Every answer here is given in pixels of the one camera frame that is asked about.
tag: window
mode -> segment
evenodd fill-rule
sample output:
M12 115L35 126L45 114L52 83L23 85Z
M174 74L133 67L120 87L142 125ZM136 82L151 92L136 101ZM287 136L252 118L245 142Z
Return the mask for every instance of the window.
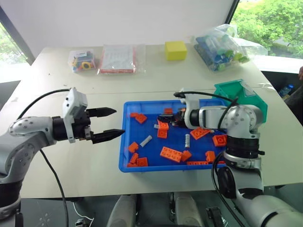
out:
M240 0L231 24L271 56L303 59L302 0Z
M0 66L26 62L26 56L0 23Z

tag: plastic bag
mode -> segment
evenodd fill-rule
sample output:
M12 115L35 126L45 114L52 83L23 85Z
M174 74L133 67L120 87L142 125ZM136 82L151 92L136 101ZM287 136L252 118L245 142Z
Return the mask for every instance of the plastic bag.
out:
M104 45L98 74L145 71L145 45Z
M71 51L68 57L68 64L73 72L96 68L94 50Z
M196 37L194 48L212 71L222 71L250 60L246 51L229 34L236 35L234 27L221 25Z
M268 50L261 44L241 38L233 38L233 40L246 51L250 59L253 59L256 55L268 55Z

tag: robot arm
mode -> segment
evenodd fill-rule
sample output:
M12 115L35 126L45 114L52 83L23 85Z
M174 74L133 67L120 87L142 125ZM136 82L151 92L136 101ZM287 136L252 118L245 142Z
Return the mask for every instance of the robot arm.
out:
M186 109L181 109L179 120L195 129L226 129L227 146L223 153L226 166L218 170L219 191L232 199L236 208L252 227L301 227L302 214L282 200L263 194L258 127L263 117L254 105L232 106L218 125L226 106L200 108L197 95L180 96Z
M19 192L30 162L41 148L57 141L75 139L99 143L114 139L124 130L107 130L94 134L90 130L90 117L102 117L116 111L103 107L87 109L86 96L72 88L63 103L63 118L24 117L11 124L0 136L0 223L15 222L14 214L20 204Z

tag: wire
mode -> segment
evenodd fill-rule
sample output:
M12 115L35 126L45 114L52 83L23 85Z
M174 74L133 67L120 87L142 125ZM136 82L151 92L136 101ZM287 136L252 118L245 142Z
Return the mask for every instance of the wire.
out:
M90 225L89 225L89 227L91 227L91 225L92 225L93 221L95 220L95 218L89 218L89 217L87 217L87 216L84 216L84 215L79 214L79 212L78 212L77 209L76 209L75 203L73 202L72 204L73 204L74 210L75 210L76 214L78 214L78 216L80 216L81 218L86 218L86 219L88 219L88 220L91 221L91 222L90 222Z
M227 97L223 97L223 96L219 96L219 95L215 95L215 94L211 94L211 93L207 93L207 92L200 92L200 91L180 91L180 92L175 92L174 96L175 97L182 97L181 95L185 95L185 94L197 94L197 95L212 96L212 97L224 99L224 100L229 101L229 102L233 101L232 99L227 98Z
M48 95L51 95L51 94L54 94L54 93L58 93L58 92L65 92L65 91L70 91L69 89L59 89L59 90L55 90L55 91L51 91L51 92L48 92L48 93L45 93L44 95L38 97L37 99L35 99L32 103L30 103L23 111L22 113L19 115L19 117L17 118L20 119L23 117L23 115L29 110L29 108L31 108L36 102L38 102L40 99L48 96ZM61 192L61 196L62 196L62 201L63 201L63 206L64 206L64 213L65 213L65 226L66 227L69 227L69 217L68 217L68 210L67 210L67 204L66 204L66 199L65 199L65 195L64 195L64 191L63 191L63 188L62 188L62 185L60 183L60 180L58 178L58 175L56 173L56 171L54 170L54 168L52 167L51 163L48 161L45 153L43 152L42 149L40 149L40 152L42 154L42 156L44 157L46 163L48 164L48 166L50 167L51 171L53 172L55 178L56 178L56 181L58 183L58 186L59 186L59 189L60 189L60 192Z
M227 203L227 201L223 198L222 194L220 193L219 191L219 188L217 186L217 183L215 181L215 178L214 178L214 170L217 168L217 165L218 165L218 162L219 162L219 159L221 158L221 156L223 155L222 152L219 153L219 155L214 159L214 162L213 162L213 166L212 166L212 171L211 171L211 175L212 175L212 181L213 181L213 184L214 184L214 188L216 190L216 192L218 193L221 201L224 203L224 205L226 206L226 208L228 209L228 211L232 214L232 216L235 218L235 220L238 222L238 224L241 226L241 227L245 227L245 225L242 223L242 221L238 218L238 216L236 215L236 213L232 210L232 208L230 207L230 205Z
M91 220L91 221L93 220L93 218L89 218L89 217L87 217L87 216L84 216L84 215L79 214L79 212L78 212L77 209L76 209L75 203L73 202L72 204L73 204L74 209L75 209L75 212L76 212L76 214L77 214L78 216L80 216L81 218L86 218L86 219Z
M59 189L60 189L60 192L61 192L61 195L62 195L63 204L64 204L65 225L66 225L66 227L69 227L68 210L67 210L67 204L66 204L66 199L65 199L65 195L64 195L64 191L63 191L62 185L60 183L60 180L58 178L58 175L57 175L56 171L53 169L52 165L48 161L45 153L42 151L42 149L40 149L40 152L41 152L42 156L44 157L46 163L48 164L49 168L51 169L52 173L54 174L54 176L56 178L56 181L58 183L58 186L59 186Z
M236 97L236 98L229 104L229 106L224 110L223 114L221 115L220 120L219 120L219 123L218 123L218 127L217 127L219 131L221 131L221 124L222 124L223 118L225 117L225 115L227 114L227 112L229 111L229 109L230 109L233 105L236 105L236 104L237 104L237 101L238 101L238 97Z
M51 91L51 92L48 92L48 93L45 93L44 95L41 95L39 98L35 99L31 104L29 104L25 109L24 111L22 111L22 113L19 115L19 117L17 118L17 120L19 120L20 118L23 117L23 115L29 110L29 108L31 108L36 102L38 102L40 99L46 97L46 96L49 96L51 94L54 94L54 93L58 93L58 92L64 92L64 91L70 91L70 89L59 89L59 90L55 90L55 91Z

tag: orange lego brick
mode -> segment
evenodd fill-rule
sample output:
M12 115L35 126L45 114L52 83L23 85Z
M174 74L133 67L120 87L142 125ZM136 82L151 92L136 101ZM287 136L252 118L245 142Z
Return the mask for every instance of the orange lego brick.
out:
M195 130L192 130L190 134L195 138L195 140L205 136L210 132L209 129L202 129L200 127L196 128Z
M208 162L213 162L214 159L216 158L216 154L211 150L205 152L205 155L206 155L206 160Z
M137 159L137 165L138 166L148 166L147 158L146 157L138 158Z
M208 162L205 161L186 162L186 165L208 165Z
M133 156L131 157L131 160L129 160L129 162L135 164L138 157L139 157L138 153L134 153Z
M167 122L161 122L159 120L158 121L158 125L159 125L159 129L160 130L168 130L169 129L169 124Z
M129 116L130 117L136 117L136 116L138 116L139 114L138 113L131 113Z
M137 164L133 164L133 163L127 163L127 167L137 167Z
M213 136L213 142L216 147L224 147L226 146L227 142L227 136L226 135L217 135Z
M160 156L179 163L182 157L182 152L163 147Z
M165 108L164 114L172 114L172 108Z
M185 161L188 160L191 156L192 156L192 154L191 154L188 150L185 150L185 151L183 151L183 153L182 153L181 161L182 161L182 162L185 162Z
M134 153L137 149L139 149L139 145L136 142L133 142L131 145L128 146L128 150L131 153Z
M158 138L166 139L167 138L167 130L158 129Z
M144 114L141 113L141 114L138 114L135 119L140 124L143 124L147 120L147 117Z

